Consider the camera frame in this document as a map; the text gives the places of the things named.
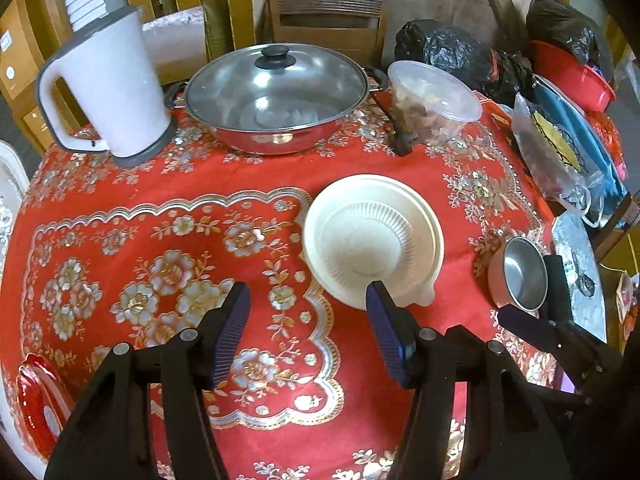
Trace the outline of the red glass bowl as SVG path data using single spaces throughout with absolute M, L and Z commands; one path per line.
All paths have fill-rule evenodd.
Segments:
M 18 368 L 16 384 L 27 434 L 37 453 L 48 460 L 73 411 L 74 401 L 52 365 L 32 353 Z

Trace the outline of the pink steel cup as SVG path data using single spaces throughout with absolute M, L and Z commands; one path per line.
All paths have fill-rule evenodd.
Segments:
M 546 301 L 549 282 L 544 257 L 525 237 L 507 237 L 501 243 L 490 259 L 487 279 L 498 309 L 510 304 L 532 313 Z

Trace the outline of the wooden chair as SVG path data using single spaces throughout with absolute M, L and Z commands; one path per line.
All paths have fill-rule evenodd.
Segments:
M 312 44 L 361 65 L 382 66 L 384 0 L 267 0 L 273 40 Z

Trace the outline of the cream plastic bowl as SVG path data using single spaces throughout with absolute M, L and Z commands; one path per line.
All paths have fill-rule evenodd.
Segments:
M 445 255 L 434 210 L 413 188 L 378 174 L 327 186 L 303 226 L 307 266 L 342 304 L 366 307 L 366 289 L 381 281 L 398 307 L 427 307 Z

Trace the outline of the wooden cabinet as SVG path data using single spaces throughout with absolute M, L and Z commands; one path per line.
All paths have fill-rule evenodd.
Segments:
M 63 0 L 12 0 L 1 17 L 1 92 L 14 122 L 42 154 L 54 143 L 36 99 L 44 62 L 72 36 Z

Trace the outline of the steel pot glass lid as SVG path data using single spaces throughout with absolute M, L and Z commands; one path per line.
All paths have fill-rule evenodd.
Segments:
M 227 53 L 165 92 L 232 150 L 273 156 L 313 148 L 372 92 L 386 73 L 312 44 L 258 44 Z

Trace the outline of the black plastic bag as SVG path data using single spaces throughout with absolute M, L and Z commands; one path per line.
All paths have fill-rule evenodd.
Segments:
M 396 61 L 435 66 L 499 104 L 514 107 L 515 97 L 534 99 L 532 64 L 476 40 L 464 29 L 435 20 L 414 20 L 396 35 Z

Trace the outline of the clear bag of dried goods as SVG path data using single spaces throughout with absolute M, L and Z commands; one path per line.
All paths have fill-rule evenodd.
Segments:
M 603 174 L 588 162 L 565 130 L 518 93 L 512 132 L 518 150 L 546 200 L 577 214 L 596 228 L 604 213 Z

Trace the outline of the white electric kettle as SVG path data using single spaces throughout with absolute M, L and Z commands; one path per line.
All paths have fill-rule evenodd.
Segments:
M 63 126 L 52 89 L 62 79 L 99 136 L 79 139 Z M 140 12 L 123 6 L 74 33 L 40 68 L 36 99 L 55 142 L 77 153 L 109 152 L 132 168 L 175 136 L 177 122 L 145 50 Z

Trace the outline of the white ornate chair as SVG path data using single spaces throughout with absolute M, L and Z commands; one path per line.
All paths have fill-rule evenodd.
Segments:
M 29 187 L 29 178 L 9 143 L 0 141 L 0 249 L 4 268 L 15 219 Z

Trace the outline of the clear plastic food container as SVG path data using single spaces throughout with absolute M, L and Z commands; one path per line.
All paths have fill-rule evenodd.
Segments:
M 393 118 L 422 143 L 449 141 L 482 117 L 475 93 L 435 66 L 396 61 L 387 75 L 392 85 Z

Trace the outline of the red plastic basin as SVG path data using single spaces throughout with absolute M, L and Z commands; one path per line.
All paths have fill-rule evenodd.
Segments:
M 559 47 L 534 40 L 529 44 L 534 73 L 551 81 L 585 112 L 604 112 L 616 94 L 588 64 Z

